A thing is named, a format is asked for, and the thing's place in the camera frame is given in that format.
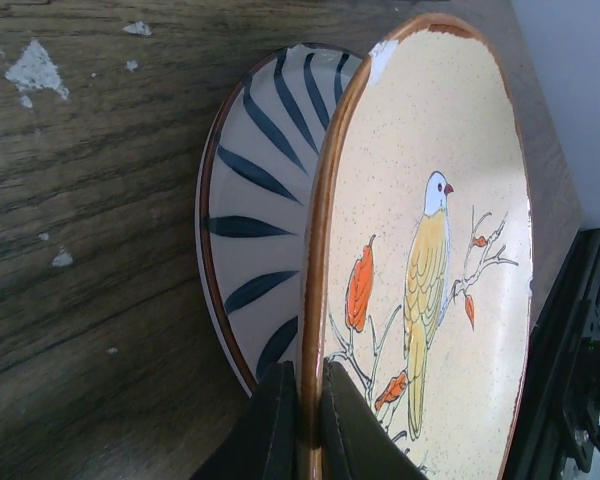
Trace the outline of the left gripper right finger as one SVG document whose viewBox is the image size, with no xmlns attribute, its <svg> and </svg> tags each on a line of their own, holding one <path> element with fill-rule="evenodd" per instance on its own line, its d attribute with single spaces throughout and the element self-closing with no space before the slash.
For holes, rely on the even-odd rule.
<svg viewBox="0 0 600 480">
<path fill-rule="evenodd" d="M 425 477 L 391 441 L 338 362 L 324 364 L 319 413 L 325 479 L 417 480 Z"/>
</svg>

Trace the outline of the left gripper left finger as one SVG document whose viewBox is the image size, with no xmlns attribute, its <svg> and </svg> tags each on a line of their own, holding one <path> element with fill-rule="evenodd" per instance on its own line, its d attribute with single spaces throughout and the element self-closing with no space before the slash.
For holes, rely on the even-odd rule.
<svg viewBox="0 0 600 480">
<path fill-rule="evenodd" d="M 296 406 L 293 364 L 270 365 L 247 410 L 192 478 L 294 479 Z"/>
</svg>

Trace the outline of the orange bird pattern plate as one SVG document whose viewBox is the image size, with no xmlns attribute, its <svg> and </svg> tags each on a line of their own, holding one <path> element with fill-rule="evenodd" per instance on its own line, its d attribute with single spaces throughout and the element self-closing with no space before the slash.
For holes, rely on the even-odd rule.
<svg viewBox="0 0 600 480">
<path fill-rule="evenodd" d="M 328 125 L 303 259 L 298 468 L 325 479 L 323 368 L 343 365 L 423 479 L 499 479 L 520 408 L 529 181 L 504 69 L 426 13 L 377 43 Z"/>
</svg>

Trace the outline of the striped rim ceramic plate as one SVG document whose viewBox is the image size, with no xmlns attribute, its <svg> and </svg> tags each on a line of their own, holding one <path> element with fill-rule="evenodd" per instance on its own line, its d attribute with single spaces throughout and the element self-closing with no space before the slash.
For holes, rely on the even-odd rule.
<svg viewBox="0 0 600 480">
<path fill-rule="evenodd" d="M 300 273 L 316 165 L 361 59 L 321 43 L 255 64 L 219 108 L 201 157 L 194 227 L 203 292 L 241 387 L 296 359 Z"/>
</svg>

